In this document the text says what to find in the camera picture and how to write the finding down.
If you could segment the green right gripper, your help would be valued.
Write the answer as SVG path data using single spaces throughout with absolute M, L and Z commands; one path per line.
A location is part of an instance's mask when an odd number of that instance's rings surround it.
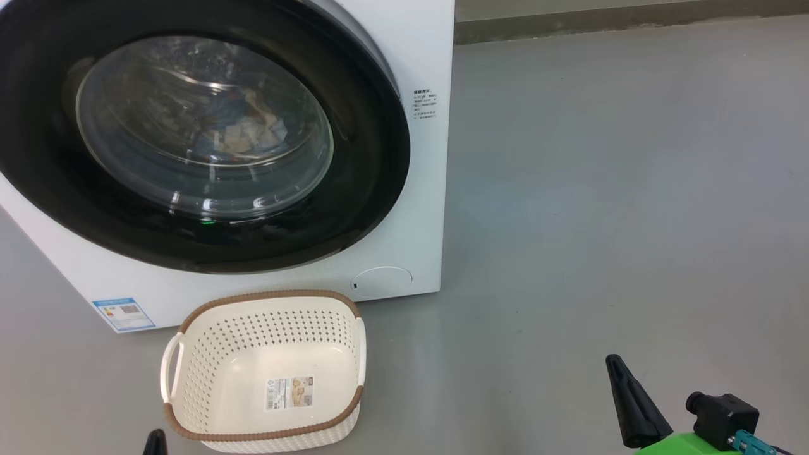
M 693 432 L 672 434 L 670 424 L 624 360 L 610 354 L 605 363 L 623 444 L 636 449 L 635 454 L 741 454 L 734 447 L 717 449 Z

